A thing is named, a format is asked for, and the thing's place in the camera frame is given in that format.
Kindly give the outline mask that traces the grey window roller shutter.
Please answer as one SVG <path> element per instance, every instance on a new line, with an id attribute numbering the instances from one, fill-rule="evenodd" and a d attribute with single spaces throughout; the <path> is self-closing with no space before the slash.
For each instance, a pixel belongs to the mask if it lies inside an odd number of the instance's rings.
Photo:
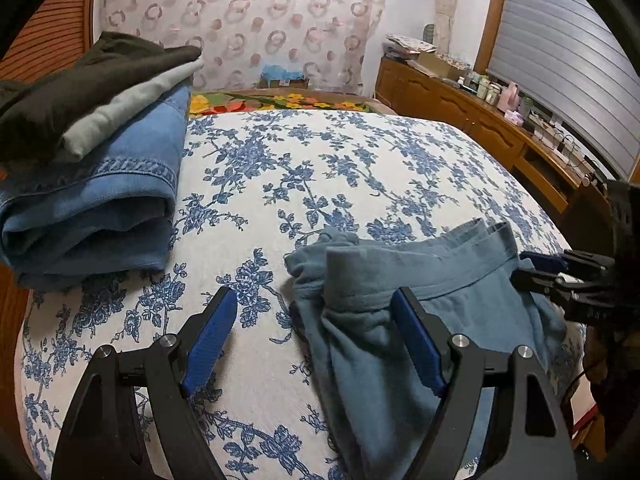
<path id="1" fill-rule="evenodd" d="M 623 178 L 639 155 L 639 77 L 587 0 L 504 0 L 488 65 L 566 120 Z"/>

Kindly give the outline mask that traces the teal blue pants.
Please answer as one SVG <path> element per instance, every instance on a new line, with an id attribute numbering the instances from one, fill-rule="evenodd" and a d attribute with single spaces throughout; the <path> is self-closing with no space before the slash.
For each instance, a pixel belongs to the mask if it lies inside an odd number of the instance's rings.
<path id="1" fill-rule="evenodd" d="M 354 479 L 403 477 L 449 385 L 452 362 L 421 314 L 483 350 L 531 348 L 542 366 L 565 339 L 559 310 L 512 285 L 523 261 L 508 222 L 474 219 L 399 245 L 329 229 L 284 263 L 326 421 Z"/>

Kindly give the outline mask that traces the folded blue denim jeans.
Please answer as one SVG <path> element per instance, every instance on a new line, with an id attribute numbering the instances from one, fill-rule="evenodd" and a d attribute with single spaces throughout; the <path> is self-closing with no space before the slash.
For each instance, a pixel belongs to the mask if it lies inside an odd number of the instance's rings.
<path id="1" fill-rule="evenodd" d="M 190 81 L 164 93 L 79 162 L 40 162 L 1 183 L 1 261 L 26 288 L 163 270 Z"/>

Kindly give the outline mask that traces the folded grey garment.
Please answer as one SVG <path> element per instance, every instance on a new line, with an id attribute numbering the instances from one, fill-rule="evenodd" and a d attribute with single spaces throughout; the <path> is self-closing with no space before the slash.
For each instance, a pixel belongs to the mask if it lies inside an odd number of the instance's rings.
<path id="1" fill-rule="evenodd" d="M 64 132 L 54 160 L 79 162 L 131 118 L 155 103 L 177 84 L 191 78 L 203 66 L 204 61 L 198 58 L 120 92 L 110 102 L 98 106 L 88 115 L 78 119 Z"/>

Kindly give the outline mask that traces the cardboard box on sideboard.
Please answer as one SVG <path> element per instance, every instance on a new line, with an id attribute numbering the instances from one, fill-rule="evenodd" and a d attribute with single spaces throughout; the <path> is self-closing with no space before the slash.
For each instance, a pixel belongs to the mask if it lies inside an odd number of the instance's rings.
<path id="1" fill-rule="evenodd" d="M 465 64 L 460 65 L 454 61 L 444 60 L 435 52 L 420 53 L 416 62 L 418 62 L 431 77 L 442 79 L 458 80 L 468 70 L 468 66 Z"/>

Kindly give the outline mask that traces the folded black garment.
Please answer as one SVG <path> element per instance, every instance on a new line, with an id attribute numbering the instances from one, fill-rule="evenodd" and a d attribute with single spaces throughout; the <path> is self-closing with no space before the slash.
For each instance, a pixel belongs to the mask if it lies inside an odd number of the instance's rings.
<path id="1" fill-rule="evenodd" d="M 2 162 L 52 156 L 78 119 L 136 84 L 197 61 L 201 53 L 194 46 L 165 49 L 137 36 L 102 32 L 67 70 L 34 82 L 2 81 Z"/>

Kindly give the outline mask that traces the blue floral white bedspread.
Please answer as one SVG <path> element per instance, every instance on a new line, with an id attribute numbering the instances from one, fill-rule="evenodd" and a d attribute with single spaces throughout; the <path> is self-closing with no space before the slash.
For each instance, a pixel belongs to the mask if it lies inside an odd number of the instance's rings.
<path id="1" fill-rule="evenodd" d="M 481 218 L 510 222 L 518 247 L 566 243 L 484 148 L 439 122 L 272 110 L 192 119 L 165 269 L 34 292 L 16 349 L 16 400 L 35 470 L 56 441 L 91 353 L 148 346 L 221 286 L 239 312 L 196 410 L 231 479 L 341 479 L 344 469 L 290 315 L 284 258 L 326 228 L 387 244 Z"/>

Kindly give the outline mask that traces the pink bottle on sideboard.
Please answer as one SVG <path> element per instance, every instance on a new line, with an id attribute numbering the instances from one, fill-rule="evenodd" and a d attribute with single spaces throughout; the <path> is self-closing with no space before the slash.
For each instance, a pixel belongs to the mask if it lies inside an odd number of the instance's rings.
<path id="1" fill-rule="evenodd" d="M 497 108 L 503 113 L 506 113 L 508 110 L 514 112 L 514 110 L 518 109 L 518 104 L 520 104 L 518 85 L 515 82 L 510 82 L 510 84 L 502 88 Z"/>

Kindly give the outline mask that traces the colourful floral blanket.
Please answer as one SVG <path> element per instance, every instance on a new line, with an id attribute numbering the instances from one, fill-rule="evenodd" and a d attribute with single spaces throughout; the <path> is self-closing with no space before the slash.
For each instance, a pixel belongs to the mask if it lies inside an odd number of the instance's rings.
<path id="1" fill-rule="evenodd" d="M 386 113 L 382 104 L 356 99 L 347 94 L 318 91 L 279 92 L 196 92 L 190 99 L 189 115 L 202 117 L 258 110 L 347 110 Z"/>

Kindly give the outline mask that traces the blue item by curtain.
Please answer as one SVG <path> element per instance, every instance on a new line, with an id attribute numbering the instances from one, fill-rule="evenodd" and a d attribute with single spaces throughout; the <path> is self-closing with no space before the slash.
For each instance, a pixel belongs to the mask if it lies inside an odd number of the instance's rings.
<path id="1" fill-rule="evenodd" d="M 259 84 L 262 88 L 306 87 L 307 79 L 302 72 L 287 70 L 280 65 L 265 65 L 260 73 Z"/>

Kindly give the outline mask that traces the brown wooden sideboard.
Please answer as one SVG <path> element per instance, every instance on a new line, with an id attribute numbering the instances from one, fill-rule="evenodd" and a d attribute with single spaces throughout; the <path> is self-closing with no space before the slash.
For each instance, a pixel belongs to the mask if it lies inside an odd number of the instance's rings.
<path id="1" fill-rule="evenodd" d="M 446 122 L 466 133 L 539 198 L 561 226 L 579 220 L 588 226 L 608 225 L 608 204 L 594 185 L 579 177 L 557 151 L 472 94 L 382 58 L 375 95 L 399 115 Z"/>

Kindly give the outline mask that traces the circle patterned sheer curtain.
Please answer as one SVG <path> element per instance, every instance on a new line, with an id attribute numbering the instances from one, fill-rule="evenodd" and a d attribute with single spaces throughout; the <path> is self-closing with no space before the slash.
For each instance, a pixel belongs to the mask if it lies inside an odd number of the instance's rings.
<path id="1" fill-rule="evenodd" d="M 250 89 L 269 66 L 310 88 L 362 89 L 362 64 L 386 0 L 96 0 L 103 30 L 164 48 L 194 46 L 198 90 Z"/>

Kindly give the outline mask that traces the folded patterned cloth on sideboard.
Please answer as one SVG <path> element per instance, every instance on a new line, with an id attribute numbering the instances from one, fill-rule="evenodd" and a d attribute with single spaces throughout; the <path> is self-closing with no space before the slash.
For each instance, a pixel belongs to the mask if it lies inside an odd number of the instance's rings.
<path id="1" fill-rule="evenodd" d="M 412 56 L 418 56 L 422 53 L 434 53 L 436 51 L 434 44 L 429 44 L 423 40 L 408 36 L 387 34 L 385 39 L 386 43 L 384 44 L 384 48 L 386 52 L 394 52 L 404 58 L 411 58 Z"/>

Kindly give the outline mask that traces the brown louvred wooden wardrobe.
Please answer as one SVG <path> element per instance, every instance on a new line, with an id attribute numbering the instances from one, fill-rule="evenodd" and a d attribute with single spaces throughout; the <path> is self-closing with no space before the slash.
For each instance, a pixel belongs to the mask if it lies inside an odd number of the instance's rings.
<path id="1" fill-rule="evenodd" d="M 1 60 L 1 78 L 33 82 L 72 66 L 93 43 L 94 0 L 44 0 Z"/>

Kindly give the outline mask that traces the white bottle on sideboard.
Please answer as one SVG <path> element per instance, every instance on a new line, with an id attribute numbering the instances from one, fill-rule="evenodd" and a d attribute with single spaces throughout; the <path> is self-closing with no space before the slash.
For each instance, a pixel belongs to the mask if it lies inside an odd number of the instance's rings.
<path id="1" fill-rule="evenodd" d="M 476 96 L 481 100 L 486 99 L 489 86 L 490 78 L 486 75 L 480 76 L 480 80 L 478 81 L 476 89 Z"/>

